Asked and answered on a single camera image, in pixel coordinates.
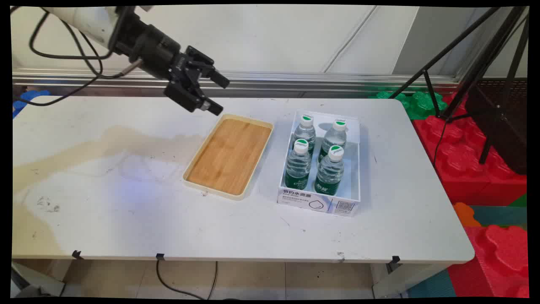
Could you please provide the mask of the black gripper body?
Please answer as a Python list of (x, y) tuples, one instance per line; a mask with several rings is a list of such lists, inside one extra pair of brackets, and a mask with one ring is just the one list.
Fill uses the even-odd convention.
[(185, 71), (189, 50), (151, 24), (141, 21), (135, 8), (115, 8), (118, 15), (111, 37), (111, 50), (128, 57), (129, 65), (115, 77), (128, 75), (135, 68), (160, 80), (189, 84)]

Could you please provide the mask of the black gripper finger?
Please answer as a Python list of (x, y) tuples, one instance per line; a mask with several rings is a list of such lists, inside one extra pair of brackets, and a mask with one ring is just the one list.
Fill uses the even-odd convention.
[(224, 110), (223, 106), (211, 100), (202, 91), (199, 80), (199, 75), (171, 76), (164, 95), (189, 112), (201, 110), (216, 116), (220, 115)]
[(212, 58), (193, 46), (187, 46), (185, 55), (187, 56), (186, 68), (199, 71), (199, 78), (208, 78), (222, 88), (228, 87), (230, 80), (218, 72), (214, 67), (214, 60)]

